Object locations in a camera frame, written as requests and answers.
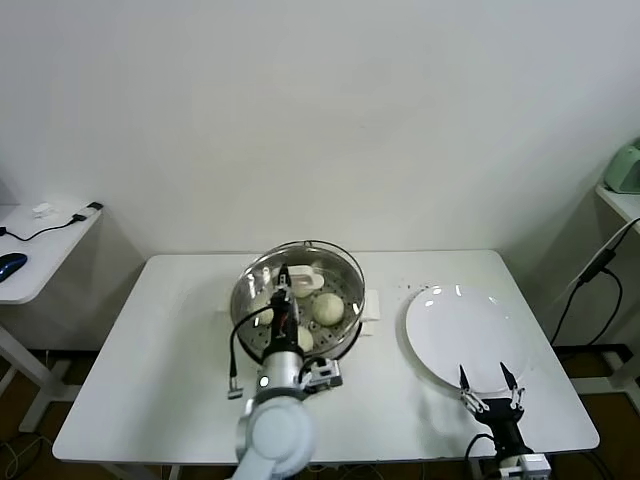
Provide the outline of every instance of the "white wall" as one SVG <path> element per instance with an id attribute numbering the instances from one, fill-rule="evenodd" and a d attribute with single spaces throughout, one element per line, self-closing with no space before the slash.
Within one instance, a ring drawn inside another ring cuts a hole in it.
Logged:
<path id="1" fill-rule="evenodd" d="M 495 248 L 542 305 L 640 133 L 639 22 L 635 0 L 0 2 L 0 177 L 107 205 L 99 281 L 70 296 L 65 266 L 77 308 L 26 310 L 63 333 L 4 322 L 94 348 L 143 258 L 308 237 Z"/>

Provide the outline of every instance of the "black cable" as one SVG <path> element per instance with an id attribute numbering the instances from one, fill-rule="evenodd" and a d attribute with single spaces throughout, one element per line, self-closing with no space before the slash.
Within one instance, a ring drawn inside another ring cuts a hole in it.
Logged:
<path id="1" fill-rule="evenodd" d="M 61 228 L 66 228 L 69 225 L 72 225 L 76 222 L 78 222 L 79 220 L 76 218 L 72 218 L 71 220 L 69 220 L 67 223 L 65 223 L 64 225 L 58 225 L 57 227 L 49 227 L 49 228 L 43 228 L 42 230 L 40 230 L 39 232 L 34 233 L 33 235 L 31 235 L 30 237 L 27 238 L 22 238 L 19 235 L 16 235 L 15 233 L 10 232 L 9 230 L 7 230 L 6 228 L 4 229 L 4 233 L 0 233 L 0 236 L 2 235 L 9 235 L 10 237 L 15 238 L 16 240 L 20 240 L 21 242 L 28 242 L 29 240 L 33 240 L 34 238 L 36 238 L 38 235 L 40 235 L 41 233 L 45 233 L 45 232 L 50 232 L 51 230 L 60 230 Z"/>
<path id="2" fill-rule="evenodd" d="M 593 340 L 587 343 L 587 346 L 593 345 L 598 340 L 600 340 L 600 337 L 604 335 L 604 332 L 607 331 L 607 329 L 609 328 L 613 320 L 616 318 L 616 315 L 618 314 L 618 310 L 620 310 L 620 304 L 622 303 L 622 295 L 624 292 L 622 288 L 622 282 L 620 282 L 620 279 L 617 277 L 617 275 L 613 273 L 611 270 L 609 270 L 608 268 L 603 269 L 602 272 L 606 275 L 609 275 L 611 278 L 613 278 L 616 282 L 616 285 L 618 285 L 618 299 L 616 300 L 616 306 L 613 309 L 613 312 L 611 313 L 609 320 L 607 320 L 607 323 L 605 323 L 604 327 L 602 327 L 602 330 L 600 330 L 600 332 L 598 332 L 598 334 L 595 337 L 593 337 Z"/>
<path id="3" fill-rule="evenodd" d="M 240 320 L 238 323 L 235 324 L 235 326 L 233 327 L 233 330 L 231 331 L 231 335 L 229 336 L 229 354 L 231 356 L 231 363 L 229 365 L 229 378 L 235 378 L 238 376 L 238 366 L 236 365 L 236 352 L 235 352 L 235 348 L 233 346 L 233 339 L 236 336 L 236 334 L 238 333 L 238 330 L 240 329 L 240 327 L 242 327 L 242 325 L 244 325 L 245 323 L 247 323 L 249 320 L 252 320 L 256 315 L 262 313 L 262 312 L 266 312 L 267 310 L 271 310 L 273 307 L 271 305 L 267 305 L 266 307 L 262 307 L 259 308 L 258 310 L 256 310 L 255 312 L 250 313 L 249 315 L 247 315 L 246 317 L 244 317 L 242 320 Z"/>
<path id="4" fill-rule="evenodd" d="M 596 460 L 600 466 L 602 467 L 602 469 L 606 472 L 606 474 L 609 476 L 609 478 L 611 480 L 615 480 L 615 476 L 613 475 L 613 472 L 609 469 L 609 467 L 607 466 L 606 463 L 604 463 L 604 460 L 602 460 L 602 457 L 600 457 L 595 451 L 591 451 L 588 452 L 594 460 Z"/>
<path id="5" fill-rule="evenodd" d="M 625 228 L 622 234 L 620 235 L 620 237 L 618 237 L 618 241 L 613 245 L 613 247 L 611 247 L 611 250 L 615 250 L 620 246 L 620 244 L 624 240 L 624 237 L 626 237 L 627 233 L 629 233 L 629 230 L 631 230 L 634 227 L 634 225 L 638 222 L 640 222 L 640 217 L 636 218 L 633 222 L 627 225 L 627 228 Z"/>
<path id="6" fill-rule="evenodd" d="M 596 469 L 598 470 L 598 473 L 600 473 L 600 476 L 604 480 L 614 480 L 615 477 L 613 476 L 611 471 L 607 468 L 607 466 L 604 464 L 604 462 L 602 462 L 602 459 L 600 457 L 596 456 L 596 458 L 598 459 L 598 460 L 596 460 L 594 457 L 591 457 L 589 455 L 589 453 L 590 452 L 581 452 L 580 455 L 582 455 L 584 458 L 589 460 L 591 465 L 596 467 Z"/>
<path id="7" fill-rule="evenodd" d="M 551 345 L 553 345 L 553 343 L 556 341 L 556 338 L 558 338 L 558 334 L 560 333 L 560 329 L 562 328 L 562 324 L 564 323 L 564 319 L 567 316 L 567 313 L 569 312 L 569 307 L 571 307 L 571 302 L 573 301 L 573 297 L 575 296 L 576 292 L 580 289 L 580 287 L 582 287 L 584 285 L 584 283 L 582 282 L 578 282 L 576 283 L 576 286 L 573 287 L 573 290 L 571 291 L 571 295 L 569 295 L 569 298 L 567 300 L 567 304 L 564 307 L 564 311 L 562 312 L 562 315 L 560 316 L 560 321 L 558 322 L 558 326 L 556 327 L 556 331 L 553 333 L 553 337 L 551 337 Z"/>
<path id="8" fill-rule="evenodd" d="M 467 450 L 464 452 L 464 464 L 465 465 L 467 465 L 467 466 L 469 465 L 469 455 L 471 454 L 471 449 L 476 444 L 476 442 L 478 440 L 480 440 L 481 438 L 488 438 L 492 442 L 495 442 L 494 438 L 491 435 L 489 435 L 488 433 L 479 433 L 475 437 L 473 437 L 471 439 L 471 441 L 469 442 L 469 445 L 467 446 Z"/>

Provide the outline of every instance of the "stainless steel pot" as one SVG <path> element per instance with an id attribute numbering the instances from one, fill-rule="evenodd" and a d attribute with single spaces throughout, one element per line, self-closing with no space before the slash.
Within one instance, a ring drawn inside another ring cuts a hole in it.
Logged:
<path id="1" fill-rule="evenodd" d="M 309 329 L 314 347 L 307 356 L 337 359 L 353 346 L 361 330 L 360 316 L 364 308 L 364 274 L 356 259 L 333 243 L 306 240 L 282 244 L 269 250 L 242 273 L 231 294 L 231 319 L 238 323 L 255 309 L 255 298 L 266 293 L 271 298 L 275 273 L 286 263 L 311 265 L 324 276 L 324 286 L 309 297 L 297 299 L 300 324 Z M 340 323 L 323 327 L 311 314 L 313 300 L 322 293 L 335 293 L 345 304 Z M 262 352 L 269 342 L 269 327 L 247 322 L 238 330 L 238 339 L 245 351 L 260 363 Z"/>

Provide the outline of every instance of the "cable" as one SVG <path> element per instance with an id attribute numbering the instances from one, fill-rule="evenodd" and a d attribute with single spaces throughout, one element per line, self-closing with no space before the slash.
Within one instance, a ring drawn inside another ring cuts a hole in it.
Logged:
<path id="1" fill-rule="evenodd" d="M 327 468 L 329 468 L 329 467 L 327 467 L 326 465 L 320 465 L 320 467 L 318 467 L 318 468 L 313 468 L 312 465 L 309 465 L 307 467 L 307 471 L 309 471 L 311 473 L 320 473 L 320 472 L 324 472 Z"/>
<path id="2" fill-rule="evenodd" d="M 613 472 L 611 472 L 611 470 L 609 469 L 609 467 L 607 466 L 606 463 L 604 463 L 604 460 L 602 460 L 602 457 L 600 457 L 595 451 L 591 451 L 591 452 L 587 452 L 588 454 L 591 455 L 591 457 L 593 457 L 594 460 L 597 461 L 597 463 L 600 464 L 600 466 L 602 467 L 602 469 L 605 471 L 605 473 L 609 476 L 609 478 L 611 480 L 615 479 L 615 476 L 613 475 Z"/>
<path id="3" fill-rule="evenodd" d="M 45 232 L 50 232 L 52 230 L 60 230 L 62 228 L 68 227 L 69 225 L 73 225 L 74 223 L 84 222 L 87 218 L 91 217 L 96 212 L 102 210 L 103 207 L 104 207 L 104 205 L 102 205 L 99 202 L 91 202 L 89 205 L 87 205 L 86 207 L 81 209 L 78 213 L 74 213 L 71 216 L 71 219 L 67 223 L 65 223 L 64 225 L 58 225 L 56 227 L 43 228 L 42 230 L 34 233 L 33 235 L 31 235 L 30 237 L 27 237 L 27 238 L 22 238 L 20 235 L 16 235 L 15 233 L 10 232 L 9 230 L 7 230 L 7 227 L 0 227 L 0 237 L 2 237 L 3 235 L 9 235 L 10 237 L 15 238 L 16 240 L 20 240 L 21 242 L 28 242 L 28 241 L 33 240 L 34 238 L 36 238 L 38 235 L 41 235 L 41 234 L 43 234 Z"/>
<path id="4" fill-rule="evenodd" d="M 594 456 L 592 457 L 591 455 L 589 455 L 589 453 L 593 453 L 593 452 L 582 452 L 580 453 L 580 455 L 582 455 L 584 458 L 586 458 L 587 460 L 589 460 L 589 462 L 591 463 L 591 465 L 593 465 L 594 467 L 596 467 L 596 469 L 598 470 L 598 472 L 600 473 L 600 476 L 604 479 L 604 480 L 614 480 L 615 477 L 613 476 L 613 474 L 611 473 L 611 470 L 609 470 L 609 468 L 605 465 L 605 463 L 602 461 L 602 459 L 600 457 L 598 457 L 595 453 L 593 454 Z"/>
<path id="5" fill-rule="evenodd" d="M 35 440 L 33 440 L 29 445 L 27 445 L 25 448 L 23 448 L 19 452 L 16 452 L 16 450 L 11 446 L 11 443 L 28 435 L 34 435 L 34 434 L 22 433 L 6 442 L 0 442 L 0 448 L 5 447 L 7 450 L 9 450 L 9 453 L 11 453 L 11 456 L 13 457 L 13 459 L 9 462 L 9 464 L 7 465 L 4 471 L 4 478 L 6 480 L 17 480 L 22 475 L 24 475 L 27 472 L 27 470 L 29 470 L 33 466 L 33 464 L 37 461 L 38 457 L 40 456 L 40 452 L 42 450 L 42 443 L 48 443 L 49 446 L 51 446 L 53 443 L 44 435 L 35 434 L 37 435 Z M 20 458 L 23 455 L 25 455 L 29 450 L 31 450 L 33 446 L 36 444 L 38 445 L 38 449 L 36 450 L 36 454 L 34 455 L 33 459 L 27 463 L 26 467 L 23 467 L 22 469 L 20 469 Z"/>
<path id="6" fill-rule="evenodd" d="M 373 473 L 376 474 L 376 476 L 380 479 L 380 480 L 384 480 L 384 476 L 378 471 L 378 469 L 376 467 L 374 467 L 373 465 L 369 465 L 369 464 L 364 464 L 364 465 L 358 465 L 357 467 L 353 467 L 352 469 L 350 469 L 348 472 L 346 472 L 344 475 L 342 475 L 338 480 L 344 480 L 345 478 L 347 478 L 349 475 L 351 475 L 353 472 L 355 472 L 356 470 L 363 468 L 363 467 L 368 467 L 370 468 Z"/>
<path id="7" fill-rule="evenodd" d="M 471 439 L 471 441 L 469 442 L 469 445 L 467 445 L 467 450 L 464 452 L 464 464 L 465 465 L 469 465 L 469 455 L 471 455 L 471 449 L 476 444 L 476 442 L 478 440 L 480 440 L 481 438 L 488 438 L 492 442 L 495 442 L 494 438 L 491 435 L 489 435 L 488 433 L 478 433 L 475 437 L 473 437 Z"/>
<path id="8" fill-rule="evenodd" d="M 231 362 L 229 364 L 229 379 L 236 378 L 238 376 L 238 366 L 236 365 L 236 352 L 233 346 L 233 339 L 238 333 L 238 330 L 242 325 L 247 323 L 249 320 L 252 320 L 256 315 L 265 312 L 267 310 L 271 310 L 273 307 L 271 305 L 267 305 L 266 307 L 259 308 L 255 312 L 250 313 L 238 323 L 235 324 L 233 330 L 231 331 L 231 335 L 229 335 L 229 354 L 231 356 Z"/>
<path id="9" fill-rule="evenodd" d="M 29 240 L 33 240 L 34 238 L 36 238 L 38 235 L 40 235 L 41 233 L 45 233 L 45 232 L 50 232 L 51 230 L 60 230 L 61 228 L 66 228 L 69 225 L 72 225 L 76 222 L 78 222 L 79 220 L 76 220 L 75 218 L 72 218 L 71 220 L 69 220 L 67 223 L 65 223 L 64 225 L 58 225 L 57 227 L 49 227 L 49 228 L 43 228 L 42 230 L 40 230 L 39 232 L 34 233 L 33 235 L 31 235 L 30 237 L 27 238 L 22 238 L 19 235 L 16 235 L 15 233 L 11 233 L 9 230 L 7 230 L 6 228 L 4 228 L 3 230 L 0 230 L 0 236 L 2 235 L 9 235 L 10 237 L 15 238 L 16 240 L 20 240 L 21 242 L 28 242 Z"/>
<path id="10" fill-rule="evenodd" d="M 569 295 L 569 299 L 567 300 L 567 304 L 564 307 L 564 310 L 562 312 L 562 315 L 560 316 L 560 321 L 558 322 L 558 325 L 556 326 L 556 331 L 553 332 L 553 337 L 551 337 L 551 341 L 549 343 L 551 343 L 551 345 L 553 345 L 553 343 L 556 341 L 556 338 L 558 338 L 558 334 L 560 333 L 560 329 L 562 328 L 562 324 L 564 323 L 564 319 L 567 316 L 567 313 L 569 312 L 569 307 L 571 307 L 571 302 L 573 301 L 573 297 L 575 296 L 576 292 L 580 289 L 580 287 L 582 287 L 582 283 L 577 283 L 576 286 L 573 288 L 573 290 L 571 291 L 571 295 Z"/>
<path id="11" fill-rule="evenodd" d="M 587 343 L 587 346 L 593 345 L 594 343 L 596 343 L 600 337 L 602 335 L 604 335 L 604 332 L 607 331 L 607 329 L 609 328 L 609 326 L 611 325 L 611 323 L 613 322 L 614 318 L 616 318 L 616 315 L 618 314 L 618 310 L 620 310 L 620 304 L 622 303 L 622 295 L 624 293 L 624 290 L 622 288 L 622 282 L 620 282 L 620 279 L 617 277 L 617 275 L 615 273 L 613 273 L 611 270 L 605 268 L 603 270 L 603 273 L 605 273 L 606 275 L 609 275 L 611 278 L 613 278 L 616 282 L 616 285 L 618 285 L 618 299 L 616 300 L 616 306 L 613 309 L 613 312 L 611 313 L 611 316 L 609 317 L 609 320 L 607 320 L 607 323 L 605 323 L 604 327 L 602 327 L 602 330 L 600 330 L 600 332 L 598 332 L 598 334 L 593 337 L 593 340 L 591 340 L 589 343 Z"/>
<path id="12" fill-rule="evenodd" d="M 593 261 L 596 258 L 598 258 L 598 256 L 609 246 L 609 244 L 612 241 L 614 241 L 618 237 L 618 235 L 620 235 L 620 233 L 622 233 L 622 236 L 620 237 L 620 239 L 616 242 L 616 244 L 612 248 L 612 250 L 616 250 L 618 248 L 618 246 L 620 245 L 620 243 L 622 242 L 622 240 L 624 240 L 624 237 L 627 235 L 629 230 L 631 230 L 635 226 L 635 224 L 638 223 L 639 221 L 640 221 L 640 217 L 635 218 L 633 220 L 630 220 L 626 224 L 624 224 L 622 227 L 620 227 L 616 233 L 611 235 L 611 237 L 609 237 L 609 240 L 607 240 L 604 243 L 604 245 L 602 245 L 602 247 L 600 247 L 600 249 L 593 255 L 593 257 L 591 257 L 591 260 L 589 260 L 586 263 L 586 265 L 582 268 L 580 273 L 578 275 L 576 275 L 573 278 L 573 280 L 571 280 L 569 283 L 567 283 L 567 285 L 564 287 L 562 292 L 560 292 L 560 294 L 551 301 L 551 303 L 546 308 L 545 312 L 549 311 L 551 309 L 551 307 L 553 307 L 556 303 L 558 303 L 560 301 L 560 299 L 562 297 L 564 297 L 565 293 L 567 293 L 567 291 L 571 288 L 571 286 L 578 281 L 578 279 L 582 276 L 582 274 L 585 273 L 585 271 L 591 266 Z"/>
<path id="13" fill-rule="evenodd" d="M 615 320 L 616 315 L 618 314 L 618 311 L 620 310 L 620 304 L 622 303 L 622 297 L 623 297 L 623 294 L 624 294 L 624 288 L 622 287 L 622 282 L 620 281 L 618 276 L 615 273 L 613 273 L 611 270 L 609 270 L 608 268 L 602 269 L 602 273 L 604 273 L 605 275 L 609 275 L 611 278 L 613 278 L 615 280 L 616 285 L 618 286 L 618 298 L 616 299 L 616 306 L 614 307 L 613 312 L 611 312 L 611 315 L 609 316 L 609 319 L 604 324 L 604 327 L 602 327 L 602 329 L 597 333 L 597 335 L 595 337 L 593 337 L 593 339 L 591 339 L 589 342 L 587 342 L 584 345 L 585 347 L 589 347 L 591 345 L 594 345 L 598 340 L 600 340 L 600 337 L 602 337 L 602 335 L 604 335 L 604 333 L 608 330 L 608 328 L 611 326 L 611 324 Z M 567 307 L 565 308 L 565 313 L 563 314 L 563 317 L 560 319 L 560 323 L 558 324 L 558 328 L 556 329 L 555 336 L 553 337 L 554 340 L 555 340 L 555 337 L 558 334 L 558 330 L 560 330 L 560 326 L 562 325 L 562 321 L 564 320 L 564 315 L 566 314 L 566 311 L 569 308 L 569 304 L 571 303 L 571 299 L 573 298 L 573 293 L 575 293 L 575 291 L 572 292 L 572 294 L 571 294 L 572 296 L 569 297 L 569 301 L 567 302 Z M 573 355 L 570 355 L 568 357 L 565 357 L 565 358 L 563 358 L 561 360 L 561 362 L 566 362 L 568 360 L 571 360 L 575 356 L 576 356 L 576 354 L 573 354 Z"/>
<path id="14" fill-rule="evenodd" d="M 620 238 L 618 238 L 618 241 L 615 243 L 615 245 L 611 248 L 611 250 L 615 250 L 616 248 L 618 248 L 620 246 L 620 244 L 622 243 L 622 241 L 624 240 L 624 237 L 627 236 L 627 234 L 629 233 L 629 230 L 631 230 L 634 225 L 636 223 L 640 222 L 640 217 L 631 220 L 630 222 L 628 222 L 625 226 L 624 226 L 624 232 L 622 232 L 622 235 L 620 235 Z"/>

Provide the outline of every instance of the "computer mouse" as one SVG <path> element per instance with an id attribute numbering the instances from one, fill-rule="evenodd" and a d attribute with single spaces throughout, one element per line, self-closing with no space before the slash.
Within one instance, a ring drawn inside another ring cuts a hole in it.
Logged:
<path id="1" fill-rule="evenodd" d="M 27 256 L 24 253 L 7 253 L 0 257 L 0 283 L 20 270 L 27 263 Z"/>

